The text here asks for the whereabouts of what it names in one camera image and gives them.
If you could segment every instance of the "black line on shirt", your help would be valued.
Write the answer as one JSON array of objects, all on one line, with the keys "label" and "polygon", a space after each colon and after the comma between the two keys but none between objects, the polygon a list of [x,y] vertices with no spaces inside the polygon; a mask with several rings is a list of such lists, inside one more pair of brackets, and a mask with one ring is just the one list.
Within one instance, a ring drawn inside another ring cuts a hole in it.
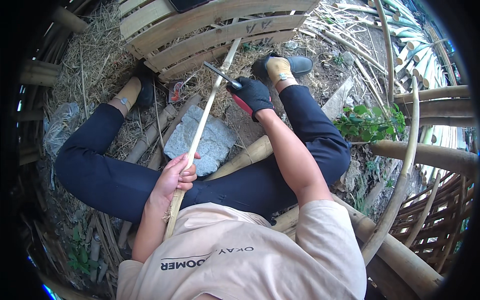
[{"label": "black line on shirt", "polygon": [[202,256],[207,256],[212,254],[211,252],[209,254],[204,254],[204,255],[192,255],[192,256],[187,256],[187,257],[172,257],[172,258],[162,258],[161,261],[164,259],[185,259],[185,258],[191,258],[191,257],[202,257]]}]

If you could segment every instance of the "bare hand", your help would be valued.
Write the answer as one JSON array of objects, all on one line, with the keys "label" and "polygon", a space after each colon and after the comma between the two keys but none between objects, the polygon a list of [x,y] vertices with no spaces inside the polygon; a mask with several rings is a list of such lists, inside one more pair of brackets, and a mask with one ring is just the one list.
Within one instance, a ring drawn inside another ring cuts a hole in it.
[{"label": "bare hand", "polygon": [[[200,155],[197,152],[195,152],[194,157],[200,159]],[[175,189],[182,189],[184,191],[191,189],[193,187],[192,182],[197,179],[197,167],[192,164],[190,168],[183,171],[187,164],[187,153],[169,161],[150,193],[149,200],[161,202],[167,201],[168,204],[170,204]]]}]

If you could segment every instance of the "black and red glove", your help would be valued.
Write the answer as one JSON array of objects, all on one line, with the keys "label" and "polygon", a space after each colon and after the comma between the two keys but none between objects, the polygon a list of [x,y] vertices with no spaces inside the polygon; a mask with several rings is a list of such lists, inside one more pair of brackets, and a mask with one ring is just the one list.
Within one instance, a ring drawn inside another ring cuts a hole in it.
[{"label": "black and red glove", "polygon": [[234,89],[230,84],[227,84],[227,90],[232,94],[235,103],[248,112],[253,121],[258,122],[257,118],[255,118],[257,111],[264,108],[274,108],[268,88],[259,80],[242,76],[236,80],[242,87]]}]

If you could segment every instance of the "hand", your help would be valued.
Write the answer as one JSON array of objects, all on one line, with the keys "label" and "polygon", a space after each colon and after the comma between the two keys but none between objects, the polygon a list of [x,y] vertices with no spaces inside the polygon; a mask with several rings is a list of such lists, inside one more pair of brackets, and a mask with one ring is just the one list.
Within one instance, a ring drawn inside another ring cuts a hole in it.
[{"label": "hand", "polygon": [[[200,155],[195,152],[196,159],[200,159]],[[193,181],[197,179],[197,167],[192,164],[190,168],[183,171],[188,164],[187,153],[182,154],[171,161],[165,166],[162,171],[162,175],[156,181],[155,187],[150,193],[149,201],[168,203],[173,198],[173,192],[175,189],[182,189],[188,191],[193,187]]]},{"label": "hand", "polygon": [[233,100],[250,114],[253,121],[258,122],[255,117],[257,111],[264,108],[274,108],[268,88],[259,80],[246,77],[239,77],[236,80],[242,87],[236,90],[230,84],[227,84],[227,90],[232,94]]}]

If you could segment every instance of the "pant leg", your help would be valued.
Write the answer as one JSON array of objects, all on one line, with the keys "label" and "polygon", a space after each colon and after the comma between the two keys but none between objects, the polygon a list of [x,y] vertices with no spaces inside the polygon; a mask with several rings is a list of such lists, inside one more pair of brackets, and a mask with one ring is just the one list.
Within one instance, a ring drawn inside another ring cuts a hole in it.
[{"label": "pant leg", "polygon": [[[291,85],[280,93],[293,131],[315,158],[325,181],[333,184],[350,164],[350,150],[307,87]],[[181,208],[213,202],[270,220],[272,213],[297,203],[271,155],[267,159],[211,181],[195,181]]]},{"label": "pant leg", "polygon": [[60,149],[55,170],[65,189],[83,203],[139,223],[160,173],[103,156],[123,121],[118,109],[100,104]]}]

